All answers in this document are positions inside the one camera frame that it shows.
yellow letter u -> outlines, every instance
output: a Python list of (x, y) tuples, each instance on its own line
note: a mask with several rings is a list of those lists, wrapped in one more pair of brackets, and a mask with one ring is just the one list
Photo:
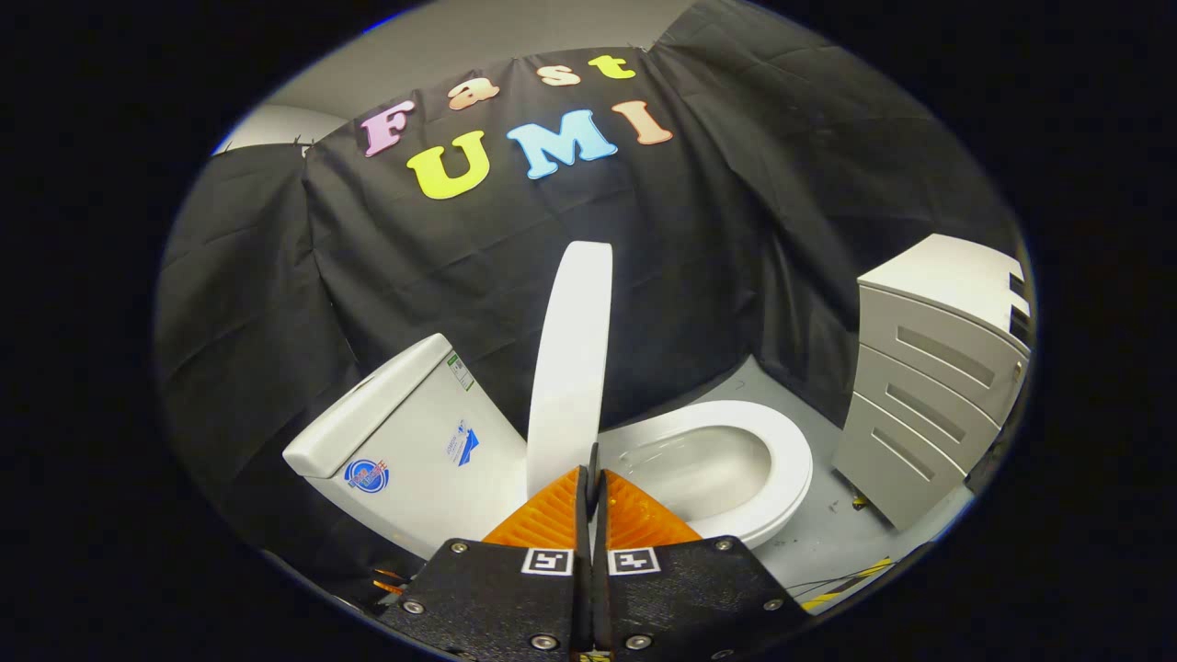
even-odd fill
[(454, 196), (461, 196), (486, 179), (491, 172), (491, 161), (486, 158), (486, 150), (483, 148), (481, 131), (471, 131), (453, 139), (454, 147), (461, 147), (470, 161), (470, 171), (461, 177), (450, 177), (441, 165), (441, 152), (445, 147), (430, 147), (405, 164), (417, 172), (417, 184), (421, 192), (434, 200), (445, 200)]

toilet tank lid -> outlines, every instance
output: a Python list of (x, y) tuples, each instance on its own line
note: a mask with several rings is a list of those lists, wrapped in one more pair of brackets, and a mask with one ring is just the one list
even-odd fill
[(334, 476), (451, 349), (444, 336), (434, 333), (392, 357), (294, 437), (282, 458), (300, 476)]

yellow black striped tape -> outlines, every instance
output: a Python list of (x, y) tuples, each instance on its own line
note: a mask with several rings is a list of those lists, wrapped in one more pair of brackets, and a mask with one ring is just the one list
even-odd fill
[(804, 604), (802, 604), (802, 609), (809, 610), (809, 609), (813, 609), (814, 607), (817, 607), (819, 604), (824, 604), (826, 602), (830, 602), (831, 600), (833, 600), (838, 595), (845, 593), (846, 590), (851, 589), (852, 587), (855, 587), (856, 584), (858, 584), (859, 582), (862, 582), (866, 577), (870, 577), (871, 575), (875, 575), (876, 572), (880, 572), (884, 568), (887, 568), (890, 565), (892, 565), (891, 557), (890, 556), (884, 557), (882, 561), (879, 561), (875, 565), (871, 565), (866, 570), (863, 570), (862, 572), (859, 572), (859, 574), (855, 575), (853, 577), (846, 580), (838, 588), (836, 588), (833, 590), (830, 590), (830, 591), (826, 591), (826, 593), (824, 593), (824, 594), (814, 597), (813, 600), (811, 600), (811, 601), (804, 603)]

toilet lid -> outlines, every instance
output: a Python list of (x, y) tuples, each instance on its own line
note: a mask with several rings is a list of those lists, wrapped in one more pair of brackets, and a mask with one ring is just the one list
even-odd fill
[(600, 430), (613, 247), (573, 241), (564, 251), (539, 339), (527, 423), (527, 498), (588, 464)]

blue circular sticker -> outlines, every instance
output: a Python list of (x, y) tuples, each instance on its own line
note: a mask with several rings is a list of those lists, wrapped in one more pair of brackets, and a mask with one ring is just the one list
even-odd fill
[(352, 488), (373, 494), (388, 485), (388, 465), (371, 459), (357, 459), (344, 469), (344, 479)]

